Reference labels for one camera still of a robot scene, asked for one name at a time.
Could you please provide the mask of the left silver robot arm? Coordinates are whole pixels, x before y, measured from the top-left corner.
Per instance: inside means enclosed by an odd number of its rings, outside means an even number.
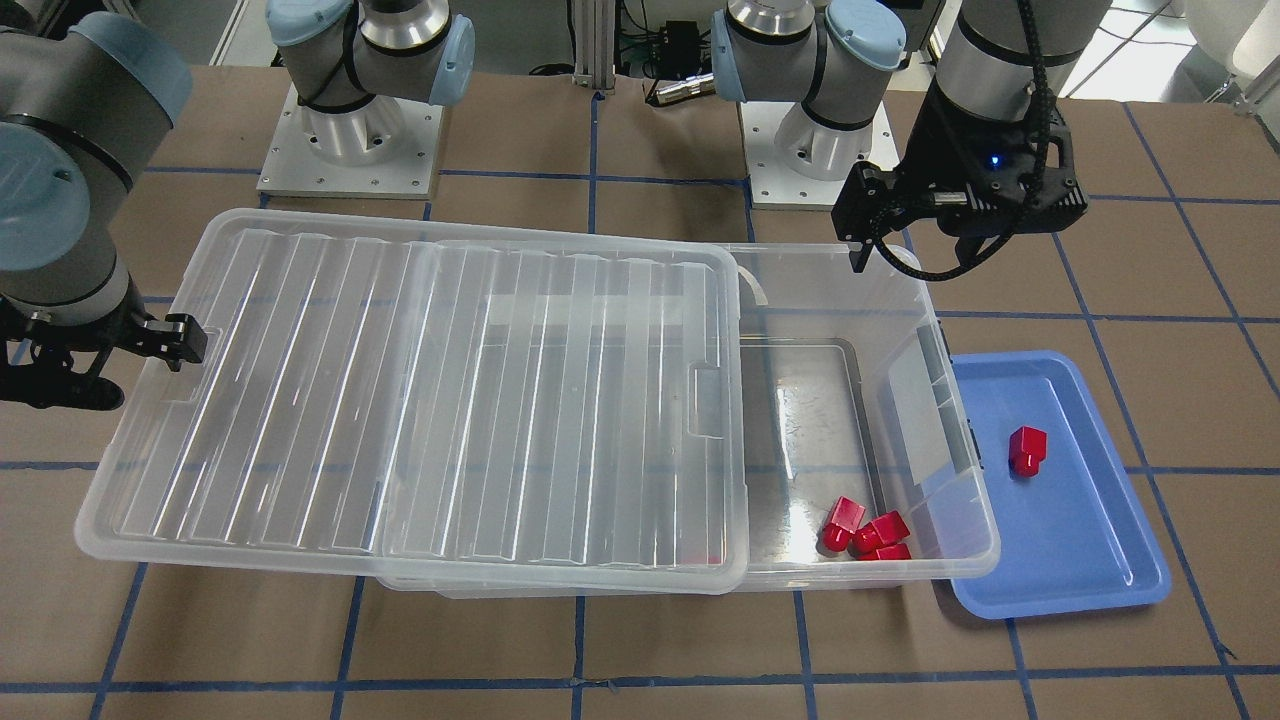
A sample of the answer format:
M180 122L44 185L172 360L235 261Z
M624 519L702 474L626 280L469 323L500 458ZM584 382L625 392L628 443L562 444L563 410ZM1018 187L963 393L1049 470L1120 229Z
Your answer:
M831 213L854 272L873 254L918 281L978 268L1016 234L1078 222L1076 176L1057 95L1106 1L965 1L899 164L856 158L908 50L879 1L728 1L710 22L718 95L787 102L780 147L796 172L842 181Z

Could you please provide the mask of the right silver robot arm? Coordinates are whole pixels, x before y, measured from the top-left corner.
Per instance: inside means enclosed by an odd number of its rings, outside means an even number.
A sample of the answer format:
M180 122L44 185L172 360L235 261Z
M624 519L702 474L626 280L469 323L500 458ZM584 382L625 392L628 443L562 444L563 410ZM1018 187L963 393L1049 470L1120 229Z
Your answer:
M475 61L474 23L447 1L270 1L265 20L325 161L378 160L399 140L398 100L457 104ZM3 398L36 409L111 411L123 389L102 375L113 351L200 364L195 316L147 311L109 225L193 78L140 22L93 12L64 38L3 26Z

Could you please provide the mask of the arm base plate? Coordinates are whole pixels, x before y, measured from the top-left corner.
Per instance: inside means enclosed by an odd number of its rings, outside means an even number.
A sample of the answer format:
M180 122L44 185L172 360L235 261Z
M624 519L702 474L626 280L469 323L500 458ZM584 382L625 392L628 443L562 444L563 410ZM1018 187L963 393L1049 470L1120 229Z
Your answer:
M797 102L744 102L739 113L756 209L828 211L855 163L891 170L900 161L883 105L855 131L820 126Z
M344 114L303 108L288 90L257 190L271 197L429 200L445 109L378 96Z

